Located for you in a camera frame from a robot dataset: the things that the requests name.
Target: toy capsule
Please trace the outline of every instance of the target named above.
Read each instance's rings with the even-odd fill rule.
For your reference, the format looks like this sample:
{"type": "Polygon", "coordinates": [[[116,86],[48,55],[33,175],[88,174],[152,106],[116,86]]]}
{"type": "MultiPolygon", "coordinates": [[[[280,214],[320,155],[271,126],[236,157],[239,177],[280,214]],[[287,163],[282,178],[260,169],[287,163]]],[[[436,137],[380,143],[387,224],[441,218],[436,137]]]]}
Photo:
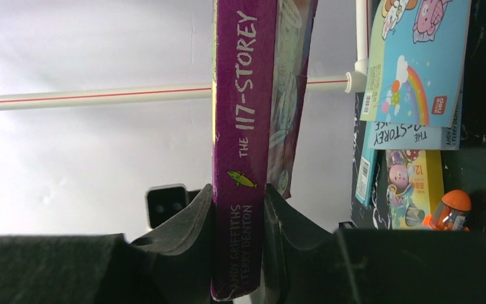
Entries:
{"type": "Polygon", "coordinates": [[[463,190],[453,190],[446,193],[433,214],[424,218],[424,226],[432,230],[458,231],[464,227],[464,220],[472,208],[470,198],[463,190]]]}

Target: cartoon character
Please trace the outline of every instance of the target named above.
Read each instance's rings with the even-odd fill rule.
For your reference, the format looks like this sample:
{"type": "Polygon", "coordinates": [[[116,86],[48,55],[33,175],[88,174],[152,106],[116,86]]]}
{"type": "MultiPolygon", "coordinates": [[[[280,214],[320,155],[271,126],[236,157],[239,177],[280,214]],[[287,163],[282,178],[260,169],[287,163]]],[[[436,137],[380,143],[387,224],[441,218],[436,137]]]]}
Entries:
{"type": "Polygon", "coordinates": [[[468,194],[463,190],[452,190],[446,193],[435,208],[433,214],[424,218],[424,226],[432,230],[458,231],[466,230],[464,220],[472,207],[468,194]]]}
{"type": "Polygon", "coordinates": [[[245,174],[240,173],[238,171],[228,171],[227,174],[236,182],[236,186],[243,185],[246,187],[253,187],[258,189],[258,184],[253,183],[250,179],[248,179],[245,174]]]}
{"type": "Polygon", "coordinates": [[[390,183],[396,187],[396,193],[402,193],[409,185],[407,168],[403,165],[393,165],[389,171],[390,183]]]}
{"type": "Polygon", "coordinates": [[[434,41],[448,3],[453,0],[423,0],[414,22],[414,43],[434,41]]]}
{"type": "Polygon", "coordinates": [[[383,20],[383,40],[387,39],[390,31],[394,31],[397,23],[403,17],[406,10],[412,10],[418,4],[418,0],[385,0],[381,14],[383,20]]]}

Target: blue book spine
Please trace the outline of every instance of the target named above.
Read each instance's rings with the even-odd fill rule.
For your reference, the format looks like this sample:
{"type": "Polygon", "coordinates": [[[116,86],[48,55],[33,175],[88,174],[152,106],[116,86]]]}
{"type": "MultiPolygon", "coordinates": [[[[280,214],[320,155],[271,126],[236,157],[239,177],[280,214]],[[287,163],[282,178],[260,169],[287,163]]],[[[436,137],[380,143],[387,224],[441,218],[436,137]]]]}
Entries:
{"type": "Polygon", "coordinates": [[[462,96],[449,128],[408,125],[404,123],[368,122],[371,149],[457,150],[461,132],[462,96]]]}
{"type": "Polygon", "coordinates": [[[364,144],[359,162],[355,191],[355,197],[364,206],[369,206],[371,202],[371,185],[373,183],[375,163],[377,161],[377,150],[371,149],[369,145],[370,131],[371,124],[367,123],[366,130],[364,131],[364,144]]]}

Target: children's book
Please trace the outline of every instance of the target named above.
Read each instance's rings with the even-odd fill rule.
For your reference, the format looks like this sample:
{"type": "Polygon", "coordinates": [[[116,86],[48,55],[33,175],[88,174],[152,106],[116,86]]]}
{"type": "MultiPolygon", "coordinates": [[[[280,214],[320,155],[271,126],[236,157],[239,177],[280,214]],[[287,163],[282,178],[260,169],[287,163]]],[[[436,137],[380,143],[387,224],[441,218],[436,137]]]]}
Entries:
{"type": "Polygon", "coordinates": [[[424,218],[444,195],[440,151],[386,150],[393,229],[426,229],[424,218]]]}
{"type": "Polygon", "coordinates": [[[215,0],[211,294],[231,300],[260,284],[277,0],[215,0]]]}
{"type": "Polygon", "coordinates": [[[368,122],[371,149],[457,150],[461,132],[462,94],[449,128],[404,123],[368,122]]]}
{"type": "Polygon", "coordinates": [[[470,0],[382,0],[371,30],[362,120],[451,127],[470,0]]]}
{"type": "Polygon", "coordinates": [[[318,0],[279,0],[278,5],[268,182],[289,198],[318,0]]]}
{"type": "Polygon", "coordinates": [[[373,184],[374,171],[377,162],[377,150],[370,148],[370,133],[372,125],[366,124],[364,131],[364,144],[358,167],[357,184],[355,190],[356,199],[364,206],[371,202],[371,185],[373,184]]]}

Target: yellow fish logo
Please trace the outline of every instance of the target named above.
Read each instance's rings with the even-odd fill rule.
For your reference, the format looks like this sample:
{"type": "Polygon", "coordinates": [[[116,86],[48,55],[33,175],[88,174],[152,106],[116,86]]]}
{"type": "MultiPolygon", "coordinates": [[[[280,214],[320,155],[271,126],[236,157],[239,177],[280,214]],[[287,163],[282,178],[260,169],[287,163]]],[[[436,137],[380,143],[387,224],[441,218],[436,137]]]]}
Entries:
{"type": "Polygon", "coordinates": [[[239,185],[243,185],[246,187],[253,187],[255,189],[258,189],[258,184],[253,183],[243,173],[240,173],[238,171],[227,171],[227,173],[233,180],[235,180],[237,187],[239,187],[239,185]]]}

